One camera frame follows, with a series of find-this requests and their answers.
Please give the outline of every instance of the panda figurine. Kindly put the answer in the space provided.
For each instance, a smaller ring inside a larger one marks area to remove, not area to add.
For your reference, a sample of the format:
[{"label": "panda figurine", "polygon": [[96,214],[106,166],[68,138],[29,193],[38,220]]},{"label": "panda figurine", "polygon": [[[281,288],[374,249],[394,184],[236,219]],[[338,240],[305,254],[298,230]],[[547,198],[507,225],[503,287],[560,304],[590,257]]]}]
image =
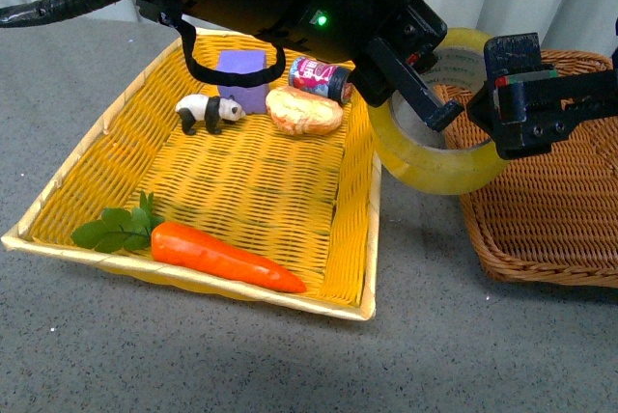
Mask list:
[{"label": "panda figurine", "polygon": [[183,133],[194,135],[193,126],[200,121],[206,124],[208,133],[218,135],[221,129],[217,127],[219,121],[234,124],[246,116],[242,106],[229,98],[221,96],[189,95],[185,96],[176,105],[176,113],[183,121]]}]

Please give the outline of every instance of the black strap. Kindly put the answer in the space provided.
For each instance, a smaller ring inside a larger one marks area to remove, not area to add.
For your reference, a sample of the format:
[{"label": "black strap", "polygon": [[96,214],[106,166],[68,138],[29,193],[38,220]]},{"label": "black strap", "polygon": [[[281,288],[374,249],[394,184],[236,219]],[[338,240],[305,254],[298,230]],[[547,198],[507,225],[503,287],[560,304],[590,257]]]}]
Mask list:
[{"label": "black strap", "polygon": [[283,74],[286,68],[286,54],[281,46],[275,46],[277,61],[267,69],[249,73],[234,73],[206,68],[193,58],[193,49],[197,39],[195,27],[183,19],[179,20],[175,27],[183,38],[183,53],[186,67],[191,72],[191,75],[201,82],[224,87],[253,88],[276,80]]}]

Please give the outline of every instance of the purple block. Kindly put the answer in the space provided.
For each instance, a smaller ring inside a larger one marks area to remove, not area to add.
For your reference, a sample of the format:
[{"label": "purple block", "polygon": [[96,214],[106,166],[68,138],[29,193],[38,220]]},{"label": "purple block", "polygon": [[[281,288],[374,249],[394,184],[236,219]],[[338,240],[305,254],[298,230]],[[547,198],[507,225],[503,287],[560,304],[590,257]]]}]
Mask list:
[{"label": "purple block", "polygon": [[[222,51],[216,69],[223,72],[247,73],[264,69],[267,66],[265,51],[247,50]],[[247,114],[265,114],[267,112],[268,84],[253,88],[218,87],[222,97],[234,95],[235,101]]]}]

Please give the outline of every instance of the toy bread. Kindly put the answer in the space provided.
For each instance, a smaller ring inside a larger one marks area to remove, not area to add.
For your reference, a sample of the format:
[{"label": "toy bread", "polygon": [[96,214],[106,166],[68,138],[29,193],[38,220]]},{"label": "toy bread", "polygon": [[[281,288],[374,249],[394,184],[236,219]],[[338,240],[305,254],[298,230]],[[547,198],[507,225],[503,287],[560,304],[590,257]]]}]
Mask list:
[{"label": "toy bread", "polygon": [[336,101],[291,86],[268,93],[267,111],[277,127],[288,135],[325,135],[341,125],[344,117]]}]

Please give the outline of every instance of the clear packing tape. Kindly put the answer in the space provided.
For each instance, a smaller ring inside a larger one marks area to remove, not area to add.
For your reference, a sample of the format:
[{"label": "clear packing tape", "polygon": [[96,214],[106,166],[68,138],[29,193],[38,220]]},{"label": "clear packing tape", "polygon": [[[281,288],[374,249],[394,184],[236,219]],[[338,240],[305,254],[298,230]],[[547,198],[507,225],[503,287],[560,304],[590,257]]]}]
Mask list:
[{"label": "clear packing tape", "polygon": [[[450,29],[435,50],[436,65],[423,75],[428,86],[450,85],[472,92],[486,79],[483,47],[490,37],[471,29]],[[490,139],[461,150],[426,146],[409,135],[397,118],[399,94],[378,108],[369,108],[376,152],[384,168],[406,185],[430,194],[460,195],[475,191],[508,165]]]}]

